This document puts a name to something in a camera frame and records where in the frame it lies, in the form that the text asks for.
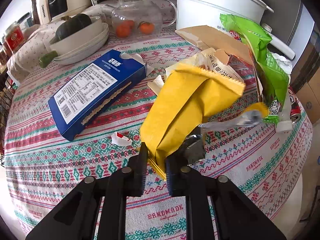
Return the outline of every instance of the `floor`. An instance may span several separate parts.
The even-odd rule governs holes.
[[[301,218],[306,218],[311,209],[311,203],[316,185],[320,185],[320,120],[314,124],[313,140],[308,157],[302,169],[302,175],[281,211],[273,222],[284,233],[288,240],[294,238],[305,223],[299,223]],[[18,240],[24,240],[25,236],[14,214],[13,205],[7,188],[5,170],[0,167],[0,215]]]

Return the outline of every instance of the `green plastic bag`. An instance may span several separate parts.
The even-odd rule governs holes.
[[[237,32],[243,43],[247,44],[257,61],[257,72],[263,86],[265,103],[270,106],[269,115],[265,121],[277,123],[275,102],[280,103],[280,110],[284,105],[289,76],[280,68],[267,49],[271,36],[257,23],[235,15],[220,14],[220,20],[228,31]]]

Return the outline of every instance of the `blue cardboard box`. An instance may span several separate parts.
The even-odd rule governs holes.
[[[104,109],[146,77],[147,65],[110,50],[49,99],[60,134],[72,141]]]

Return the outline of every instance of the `yellow snack package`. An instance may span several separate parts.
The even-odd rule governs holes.
[[[196,126],[230,107],[244,88],[244,83],[184,63],[170,74],[140,129],[148,162],[163,179],[165,158]]]

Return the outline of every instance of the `patterned tablecloth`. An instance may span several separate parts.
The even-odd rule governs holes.
[[[48,99],[107,48],[139,53],[155,70],[69,142],[57,130]],[[169,27],[145,42],[111,37],[86,60],[68,66],[52,63],[26,78],[14,95],[5,135],[8,187],[26,234],[85,176],[102,178],[127,165],[137,153],[139,128],[156,99],[147,82],[165,74],[167,61],[198,51]],[[252,78],[237,71],[246,80]],[[255,88],[247,86],[243,97],[211,119],[234,118],[256,98]],[[225,174],[273,219],[295,186],[311,145],[312,125],[303,109],[301,114],[289,133],[276,133],[266,123],[209,132],[206,159],[194,168],[210,177]],[[131,138],[132,146],[111,144],[114,131]],[[126,239],[186,239],[184,198],[171,198],[166,182],[150,166],[143,196],[127,199]]]

